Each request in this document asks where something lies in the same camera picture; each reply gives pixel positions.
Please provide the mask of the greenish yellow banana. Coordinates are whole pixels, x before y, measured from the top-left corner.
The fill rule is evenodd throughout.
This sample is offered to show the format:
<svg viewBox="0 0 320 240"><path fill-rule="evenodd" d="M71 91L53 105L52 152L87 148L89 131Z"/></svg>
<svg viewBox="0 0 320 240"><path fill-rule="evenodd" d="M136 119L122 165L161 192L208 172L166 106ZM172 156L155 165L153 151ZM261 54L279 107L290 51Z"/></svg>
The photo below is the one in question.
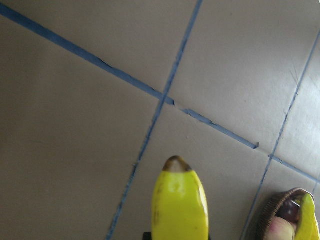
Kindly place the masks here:
<svg viewBox="0 0 320 240"><path fill-rule="evenodd" d="M320 230L315 214L315 202L310 194L305 194L300 202L300 219L295 240L319 240Z"/></svg>

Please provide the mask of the pink white peach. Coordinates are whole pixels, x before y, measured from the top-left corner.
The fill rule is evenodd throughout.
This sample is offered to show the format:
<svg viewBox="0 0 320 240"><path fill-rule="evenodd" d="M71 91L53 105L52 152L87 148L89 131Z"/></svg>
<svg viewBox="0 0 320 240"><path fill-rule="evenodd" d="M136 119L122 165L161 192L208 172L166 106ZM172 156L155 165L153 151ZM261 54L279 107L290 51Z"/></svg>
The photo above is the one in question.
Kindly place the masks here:
<svg viewBox="0 0 320 240"><path fill-rule="evenodd" d="M294 240L295 229L287 220L281 217L274 217L269 231L266 234L266 240Z"/></svg>

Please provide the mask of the brown wicker basket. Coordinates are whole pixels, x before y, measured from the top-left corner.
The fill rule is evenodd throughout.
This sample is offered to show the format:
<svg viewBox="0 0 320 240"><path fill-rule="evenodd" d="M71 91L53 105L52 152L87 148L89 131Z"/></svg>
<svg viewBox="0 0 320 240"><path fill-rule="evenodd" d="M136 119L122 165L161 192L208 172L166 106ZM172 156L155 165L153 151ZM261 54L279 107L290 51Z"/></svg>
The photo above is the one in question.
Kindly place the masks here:
<svg viewBox="0 0 320 240"><path fill-rule="evenodd" d="M313 200L315 200L314 196L310 192L298 187L272 195L264 205L264 208L259 215L256 225L255 239L266 240L267 232L270 229L274 217L278 217L277 212L287 199L294 200L301 206L301 200L306 194L310 194L313 197Z"/></svg>

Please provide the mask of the dark red apple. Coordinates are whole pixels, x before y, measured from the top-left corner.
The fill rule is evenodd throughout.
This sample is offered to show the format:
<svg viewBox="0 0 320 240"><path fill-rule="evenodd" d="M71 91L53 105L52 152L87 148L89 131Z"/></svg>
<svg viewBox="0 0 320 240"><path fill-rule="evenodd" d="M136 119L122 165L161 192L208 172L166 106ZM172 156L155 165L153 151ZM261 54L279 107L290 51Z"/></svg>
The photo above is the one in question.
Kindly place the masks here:
<svg viewBox="0 0 320 240"><path fill-rule="evenodd" d="M297 223L300 219L301 206L292 199L287 199L279 208L277 216L290 222Z"/></svg>

